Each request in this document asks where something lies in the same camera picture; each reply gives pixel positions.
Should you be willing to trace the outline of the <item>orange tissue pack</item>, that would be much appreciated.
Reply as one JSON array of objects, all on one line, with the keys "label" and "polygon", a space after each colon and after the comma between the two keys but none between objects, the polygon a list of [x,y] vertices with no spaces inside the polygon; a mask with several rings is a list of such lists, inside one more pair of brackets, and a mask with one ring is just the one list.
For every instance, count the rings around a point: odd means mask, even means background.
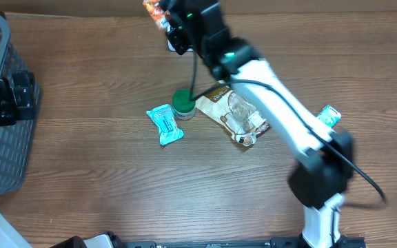
[{"label": "orange tissue pack", "polygon": [[143,0],[143,5],[160,30],[167,31],[170,28],[170,13],[160,6],[161,0]]}]

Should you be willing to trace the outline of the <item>green lid jar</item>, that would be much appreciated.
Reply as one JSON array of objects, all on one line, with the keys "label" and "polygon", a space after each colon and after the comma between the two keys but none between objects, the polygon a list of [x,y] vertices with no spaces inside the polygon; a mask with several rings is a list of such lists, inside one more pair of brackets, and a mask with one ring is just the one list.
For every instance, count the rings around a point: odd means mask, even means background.
[{"label": "green lid jar", "polygon": [[172,107],[180,120],[190,120],[196,114],[195,102],[190,100],[190,91],[187,89],[177,90],[174,93]]}]

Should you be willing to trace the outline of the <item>beige dried food pouch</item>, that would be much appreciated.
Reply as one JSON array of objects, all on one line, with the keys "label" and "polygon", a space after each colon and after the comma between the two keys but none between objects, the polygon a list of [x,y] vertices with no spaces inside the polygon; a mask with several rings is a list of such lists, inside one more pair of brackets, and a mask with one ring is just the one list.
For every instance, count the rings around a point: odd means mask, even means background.
[{"label": "beige dried food pouch", "polygon": [[196,107],[222,125],[234,141],[250,147],[267,131],[263,115],[230,87],[220,87],[196,100]]}]

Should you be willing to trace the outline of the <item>teal snack wrapper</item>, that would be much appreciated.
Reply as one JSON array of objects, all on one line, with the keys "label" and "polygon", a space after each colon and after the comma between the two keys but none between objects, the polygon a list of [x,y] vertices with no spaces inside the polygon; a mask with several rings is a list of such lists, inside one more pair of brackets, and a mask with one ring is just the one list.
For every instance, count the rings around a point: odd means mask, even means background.
[{"label": "teal snack wrapper", "polygon": [[158,128],[160,145],[165,146],[183,138],[183,130],[178,127],[170,104],[155,107],[146,114]]}]

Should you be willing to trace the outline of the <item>teal tissue pack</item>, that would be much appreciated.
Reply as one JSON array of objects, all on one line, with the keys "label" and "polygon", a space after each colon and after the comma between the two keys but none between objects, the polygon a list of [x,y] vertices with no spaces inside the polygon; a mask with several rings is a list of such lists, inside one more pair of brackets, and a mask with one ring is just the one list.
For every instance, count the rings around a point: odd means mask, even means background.
[{"label": "teal tissue pack", "polygon": [[326,105],[316,117],[329,127],[335,126],[341,119],[342,114],[331,105]]}]

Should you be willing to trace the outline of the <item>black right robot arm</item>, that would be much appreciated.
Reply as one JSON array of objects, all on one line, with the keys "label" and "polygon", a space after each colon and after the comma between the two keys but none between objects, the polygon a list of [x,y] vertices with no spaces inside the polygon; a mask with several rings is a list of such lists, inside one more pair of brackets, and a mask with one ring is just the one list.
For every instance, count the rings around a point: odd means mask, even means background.
[{"label": "black right robot arm", "polygon": [[167,36],[174,49],[183,54],[192,48],[217,81],[265,117],[295,158],[288,184],[303,205],[305,225],[293,246],[359,247],[339,232],[340,209],[353,176],[351,135],[337,134],[317,119],[252,44],[232,35],[218,1],[163,0],[157,5],[170,15]]}]

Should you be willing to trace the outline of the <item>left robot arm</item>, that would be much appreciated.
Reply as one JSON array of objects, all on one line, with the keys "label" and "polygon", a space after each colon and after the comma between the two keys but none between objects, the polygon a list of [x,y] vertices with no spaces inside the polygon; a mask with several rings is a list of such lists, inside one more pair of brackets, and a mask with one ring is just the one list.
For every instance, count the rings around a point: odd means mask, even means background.
[{"label": "left robot arm", "polygon": [[[30,247],[28,241],[3,217],[0,213],[0,247]],[[115,248],[111,237],[107,234],[100,234],[93,238],[82,239],[73,236],[64,240],[52,248]]]}]

